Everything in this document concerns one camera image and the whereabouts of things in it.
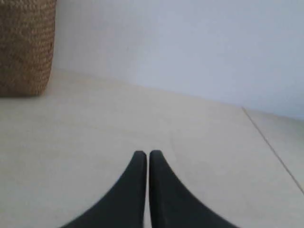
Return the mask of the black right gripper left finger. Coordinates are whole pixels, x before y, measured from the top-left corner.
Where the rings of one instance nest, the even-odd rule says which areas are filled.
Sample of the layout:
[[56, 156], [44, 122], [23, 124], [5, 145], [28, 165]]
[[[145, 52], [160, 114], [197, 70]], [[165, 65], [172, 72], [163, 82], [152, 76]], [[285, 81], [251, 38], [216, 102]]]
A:
[[65, 228], [143, 228], [147, 156], [135, 151], [113, 187], [90, 209]]

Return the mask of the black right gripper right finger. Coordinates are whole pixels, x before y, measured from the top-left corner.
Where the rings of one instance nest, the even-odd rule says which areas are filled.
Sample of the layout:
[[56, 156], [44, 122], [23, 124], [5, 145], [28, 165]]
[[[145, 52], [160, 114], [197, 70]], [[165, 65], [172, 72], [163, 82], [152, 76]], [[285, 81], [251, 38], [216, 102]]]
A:
[[153, 228], [235, 228], [200, 202], [175, 175], [162, 151], [149, 157], [149, 204]]

